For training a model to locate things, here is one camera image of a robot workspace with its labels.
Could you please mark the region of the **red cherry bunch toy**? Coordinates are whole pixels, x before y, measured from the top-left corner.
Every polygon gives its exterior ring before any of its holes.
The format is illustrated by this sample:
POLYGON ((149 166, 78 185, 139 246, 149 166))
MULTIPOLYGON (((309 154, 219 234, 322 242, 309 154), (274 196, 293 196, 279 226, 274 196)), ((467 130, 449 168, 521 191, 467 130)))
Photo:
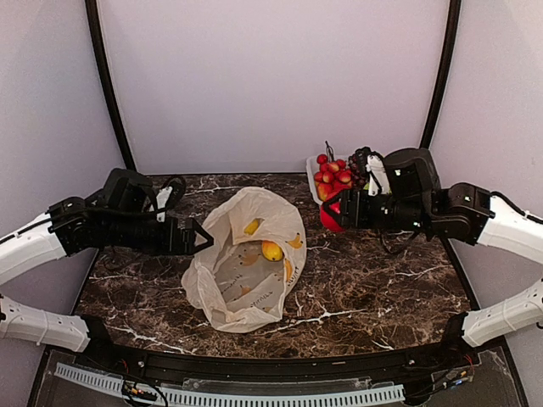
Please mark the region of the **red cherry bunch toy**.
POLYGON ((319 174, 322 177, 322 181, 333 181, 334 191, 352 188, 353 182, 350 170, 347 168, 347 162, 344 159, 336 157, 333 147, 328 141, 325 141, 325 152, 317 156, 317 162, 319 164, 327 163, 328 167, 327 174, 319 174))

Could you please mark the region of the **purple toy grapes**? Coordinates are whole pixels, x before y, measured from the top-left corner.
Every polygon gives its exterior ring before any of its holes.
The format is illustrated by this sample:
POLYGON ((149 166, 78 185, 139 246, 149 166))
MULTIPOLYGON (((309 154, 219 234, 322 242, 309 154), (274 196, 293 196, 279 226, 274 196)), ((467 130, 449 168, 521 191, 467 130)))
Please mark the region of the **purple toy grapes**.
POLYGON ((348 167, 351 173, 351 180, 353 182, 353 186, 363 188, 367 183, 367 179, 365 177, 365 171, 362 170, 358 165, 355 153, 349 156, 348 167))

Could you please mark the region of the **banana print plastic bag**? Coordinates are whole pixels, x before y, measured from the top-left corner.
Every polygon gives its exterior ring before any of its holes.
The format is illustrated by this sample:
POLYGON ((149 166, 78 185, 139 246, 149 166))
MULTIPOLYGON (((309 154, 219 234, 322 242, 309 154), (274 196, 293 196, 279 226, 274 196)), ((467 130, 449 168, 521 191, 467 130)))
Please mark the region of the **banana print plastic bag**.
POLYGON ((245 187, 213 209, 203 228, 214 245, 195 254, 182 276, 188 302, 221 332, 247 333, 280 321, 307 257, 298 209, 265 188, 245 187), (260 226, 245 235, 253 219, 260 219, 260 226), (266 260, 263 241, 278 244, 283 259, 266 260))

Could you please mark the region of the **yellow orange toy mango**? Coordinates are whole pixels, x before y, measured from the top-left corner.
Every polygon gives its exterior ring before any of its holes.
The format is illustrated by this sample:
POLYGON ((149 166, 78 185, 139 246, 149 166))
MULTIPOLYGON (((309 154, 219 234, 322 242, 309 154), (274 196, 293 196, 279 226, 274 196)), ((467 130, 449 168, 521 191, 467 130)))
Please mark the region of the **yellow orange toy mango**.
POLYGON ((261 251, 264 258, 271 262, 278 262, 283 259, 283 250, 281 247, 272 241, 263 241, 261 251))

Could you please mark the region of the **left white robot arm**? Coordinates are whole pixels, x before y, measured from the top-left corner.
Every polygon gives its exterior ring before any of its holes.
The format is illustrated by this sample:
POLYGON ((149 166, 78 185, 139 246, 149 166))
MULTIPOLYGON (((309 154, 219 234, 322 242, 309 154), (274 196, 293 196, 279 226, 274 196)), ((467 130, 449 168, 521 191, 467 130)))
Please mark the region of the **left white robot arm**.
MULTIPOLYGON (((135 170, 113 169, 104 186, 87 198, 62 200, 1 239, 1 282, 37 266, 89 248, 131 248, 145 254, 194 255, 213 237, 193 218, 184 227, 168 211, 183 197, 182 178, 159 191, 135 170)), ((83 353, 102 370, 120 362, 101 319, 61 315, 1 297, 1 337, 43 343, 83 353)))

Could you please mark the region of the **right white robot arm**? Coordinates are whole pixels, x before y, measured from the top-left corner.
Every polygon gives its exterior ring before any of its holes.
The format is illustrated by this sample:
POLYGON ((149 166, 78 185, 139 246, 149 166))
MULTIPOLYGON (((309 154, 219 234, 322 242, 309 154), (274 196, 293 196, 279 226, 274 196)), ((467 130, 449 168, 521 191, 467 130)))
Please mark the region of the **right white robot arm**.
MULTIPOLYGON (((520 209, 501 192, 466 182, 440 185, 426 148, 403 148, 386 156, 360 148, 356 168, 368 189, 344 189, 322 202, 321 222, 330 231, 348 228, 412 231, 415 236, 456 239, 542 261, 542 219, 520 209)), ((542 322, 542 282, 485 309, 452 316, 433 360, 452 367, 488 341, 542 322)))

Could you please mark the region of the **red yellow toy mango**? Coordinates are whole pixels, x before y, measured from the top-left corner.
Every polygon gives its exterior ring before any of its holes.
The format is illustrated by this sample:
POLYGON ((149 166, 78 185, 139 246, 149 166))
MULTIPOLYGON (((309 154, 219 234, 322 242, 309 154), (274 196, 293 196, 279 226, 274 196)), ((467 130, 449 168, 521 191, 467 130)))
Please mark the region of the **red yellow toy mango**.
POLYGON ((333 192, 333 185, 326 182, 318 182, 316 185, 317 196, 322 202, 326 202, 333 192))

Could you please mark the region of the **white plastic basket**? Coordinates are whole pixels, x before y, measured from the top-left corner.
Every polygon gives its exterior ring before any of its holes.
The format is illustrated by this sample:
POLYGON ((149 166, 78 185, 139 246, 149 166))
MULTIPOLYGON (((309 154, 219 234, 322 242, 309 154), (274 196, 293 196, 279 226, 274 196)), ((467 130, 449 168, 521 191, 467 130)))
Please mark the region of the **white plastic basket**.
POLYGON ((306 160, 306 174, 309 182, 309 188, 313 200, 317 204, 322 203, 324 192, 331 192, 333 190, 333 181, 324 182, 319 174, 324 175, 328 173, 327 163, 319 164, 317 162, 318 156, 310 156, 306 160))

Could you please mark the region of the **black front rail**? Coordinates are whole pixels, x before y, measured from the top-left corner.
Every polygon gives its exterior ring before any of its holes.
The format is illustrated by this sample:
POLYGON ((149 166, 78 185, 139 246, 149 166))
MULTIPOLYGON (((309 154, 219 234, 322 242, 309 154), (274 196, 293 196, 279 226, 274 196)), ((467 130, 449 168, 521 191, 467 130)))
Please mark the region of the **black front rail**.
POLYGON ((145 351, 113 343, 92 344, 76 360, 84 365, 105 369, 140 380, 158 383, 182 383, 188 378, 235 382, 308 382, 368 377, 373 382, 429 382, 433 373, 468 364, 466 355, 475 363, 481 353, 502 348, 506 361, 511 352, 505 338, 499 337, 479 348, 461 349, 438 343, 416 348, 344 357, 309 359, 233 359, 189 356, 145 351))

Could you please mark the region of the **right black frame post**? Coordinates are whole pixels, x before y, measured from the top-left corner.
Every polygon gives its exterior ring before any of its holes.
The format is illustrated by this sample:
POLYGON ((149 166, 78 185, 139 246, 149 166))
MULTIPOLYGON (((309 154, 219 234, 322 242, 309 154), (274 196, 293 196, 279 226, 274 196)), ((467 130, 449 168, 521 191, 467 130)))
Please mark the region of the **right black frame post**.
POLYGON ((420 148, 430 148, 437 127, 438 118, 445 96, 445 90, 451 69, 451 63, 456 45, 456 37, 462 9, 461 0, 450 0, 445 24, 445 34, 442 44, 439 66, 434 83, 434 90, 428 108, 428 115, 419 143, 420 148))

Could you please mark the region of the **black frame post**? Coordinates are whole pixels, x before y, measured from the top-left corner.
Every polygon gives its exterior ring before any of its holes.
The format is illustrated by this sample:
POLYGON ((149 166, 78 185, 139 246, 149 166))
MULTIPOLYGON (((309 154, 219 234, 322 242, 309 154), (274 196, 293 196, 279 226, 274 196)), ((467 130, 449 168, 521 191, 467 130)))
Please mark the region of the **black frame post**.
POLYGON ((115 140, 124 166, 128 170, 136 170, 136 163, 129 145, 126 130, 123 125, 119 105, 115 95, 114 84, 109 70, 108 57, 104 43, 104 34, 98 11, 98 2, 96 0, 86 0, 84 3, 88 29, 92 42, 92 50, 98 70, 98 77, 104 95, 106 108, 109 113, 110 123, 115 134, 115 140))
POLYGON ((428 108, 428 115, 419 143, 420 148, 430 148, 437 127, 438 118, 445 96, 445 90, 451 69, 451 63, 456 45, 456 37, 462 9, 461 0, 450 0, 445 24, 445 34, 442 44, 439 66, 434 83, 434 90, 428 108))

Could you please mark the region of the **left black frame post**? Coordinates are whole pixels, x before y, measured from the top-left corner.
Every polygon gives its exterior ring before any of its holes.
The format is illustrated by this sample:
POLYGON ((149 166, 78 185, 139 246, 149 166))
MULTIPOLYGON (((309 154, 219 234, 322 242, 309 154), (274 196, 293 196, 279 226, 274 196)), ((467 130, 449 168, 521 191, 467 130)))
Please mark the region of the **left black frame post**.
POLYGON ((114 84, 109 70, 108 57, 104 43, 104 34, 98 11, 98 2, 96 0, 86 0, 84 3, 88 29, 92 42, 92 50, 98 70, 98 77, 104 95, 106 108, 109 113, 110 123, 115 134, 115 140, 124 166, 128 170, 136 170, 136 163, 129 145, 126 130, 123 125, 119 105, 115 95, 114 84))

